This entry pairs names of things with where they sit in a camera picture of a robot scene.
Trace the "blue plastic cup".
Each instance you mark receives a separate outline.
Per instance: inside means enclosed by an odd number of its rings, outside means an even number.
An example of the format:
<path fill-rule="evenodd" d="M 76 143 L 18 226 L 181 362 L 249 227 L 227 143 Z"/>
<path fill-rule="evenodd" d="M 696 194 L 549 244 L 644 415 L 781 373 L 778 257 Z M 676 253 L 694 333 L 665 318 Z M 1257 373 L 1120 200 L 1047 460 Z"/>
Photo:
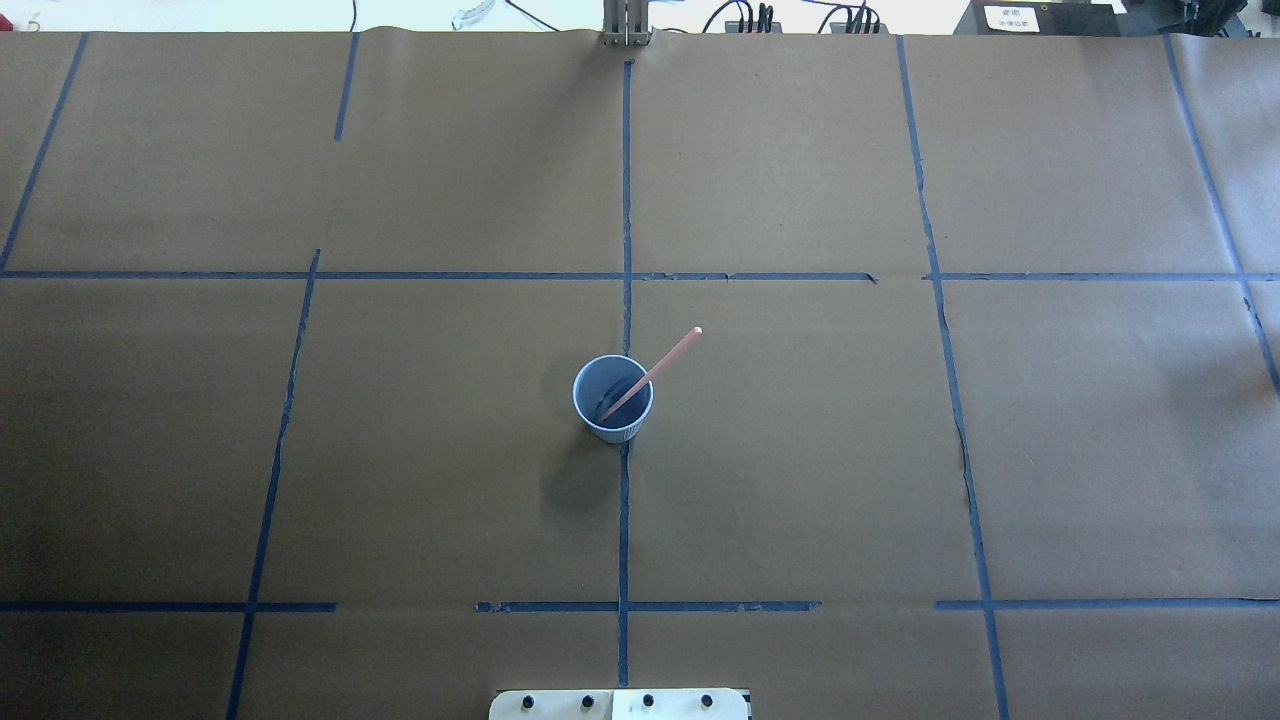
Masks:
<path fill-rule="evenodd" d="M 654 405 L 652 380 L 612 414 L 605 414 L 645 374 L 646 369 L 640 363 L 625 355 L 594 357 L 579 370 L 571 391 L 573 409 L 598 439 L 608 445 L 622 445 L 640 432 Z"/>

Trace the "pink chopstick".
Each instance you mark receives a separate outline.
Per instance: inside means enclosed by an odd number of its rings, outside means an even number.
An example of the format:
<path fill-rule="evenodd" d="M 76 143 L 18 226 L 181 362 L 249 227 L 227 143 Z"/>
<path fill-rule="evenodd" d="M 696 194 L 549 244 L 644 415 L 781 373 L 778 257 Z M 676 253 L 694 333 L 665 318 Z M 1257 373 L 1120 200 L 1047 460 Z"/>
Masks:
<path fill-rule="evenodd" d="M 608 418 L 614 415 L 631 400 L 631 397 L 637 395 L 646 384 L 652 383 L 668 366 L 682 357 L 703 336 L 704 329 L 700 325 L 695 325 L 680 342 L 677 342 L 663 357 L 660 357 L 653 368 L 635 380 L 625 392 L 621 395 L 607 396 L 607 398 L 612 398 L 613 402 L 596 415 L 596 423 L 603 424 Z"/>

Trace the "orange black connector board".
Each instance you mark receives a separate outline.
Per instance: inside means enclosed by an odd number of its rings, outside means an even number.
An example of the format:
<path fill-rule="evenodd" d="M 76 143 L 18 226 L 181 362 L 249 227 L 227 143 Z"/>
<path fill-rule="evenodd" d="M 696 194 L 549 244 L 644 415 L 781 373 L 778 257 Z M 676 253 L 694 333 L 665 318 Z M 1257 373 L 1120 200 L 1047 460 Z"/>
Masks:
<path fill-rule="evenodd" d="M 710 23 L 723 12 L 735 8 L 739 18 L 727 20 L 724 32 L 731 35 L 769 35 L 781 33 L 780 24 L 774 20 L 774 6 L 764 1 L 726 1 L 708 19 L 704 32 L 710 31 Z"/>

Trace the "black power adapter box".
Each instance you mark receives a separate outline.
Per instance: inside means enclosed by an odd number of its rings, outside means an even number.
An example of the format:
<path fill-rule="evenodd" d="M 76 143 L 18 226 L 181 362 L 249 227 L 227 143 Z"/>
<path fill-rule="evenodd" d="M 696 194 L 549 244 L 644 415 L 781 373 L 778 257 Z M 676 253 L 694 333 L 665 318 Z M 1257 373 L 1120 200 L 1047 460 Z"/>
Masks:
<path fill-rule="evenodd" d="M 1120 37 L 1111 3 L 969 1 L 952 35 Z"/>

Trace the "aluminium frame post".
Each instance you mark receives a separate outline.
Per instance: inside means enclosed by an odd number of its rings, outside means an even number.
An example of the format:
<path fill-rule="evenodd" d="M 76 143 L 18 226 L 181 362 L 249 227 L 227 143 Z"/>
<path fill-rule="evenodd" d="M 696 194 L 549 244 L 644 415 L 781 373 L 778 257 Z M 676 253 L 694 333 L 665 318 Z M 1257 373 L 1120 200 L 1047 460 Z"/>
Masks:
<path fill-rule="evenodd" d="M 652 41 L 649 0 L 602 1 L 600 44 L 604 47 L 643 47 Z"/>

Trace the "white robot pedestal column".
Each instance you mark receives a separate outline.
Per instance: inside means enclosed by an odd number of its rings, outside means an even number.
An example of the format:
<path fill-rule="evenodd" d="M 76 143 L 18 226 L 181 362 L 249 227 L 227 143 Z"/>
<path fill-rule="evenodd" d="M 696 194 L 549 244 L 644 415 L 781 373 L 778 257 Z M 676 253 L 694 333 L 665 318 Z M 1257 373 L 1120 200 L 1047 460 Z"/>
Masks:
<path fill-rule="evenodd" d="M 751 719 L 735 688 L 591 688 L 502 691 L 489 719 Z"/>

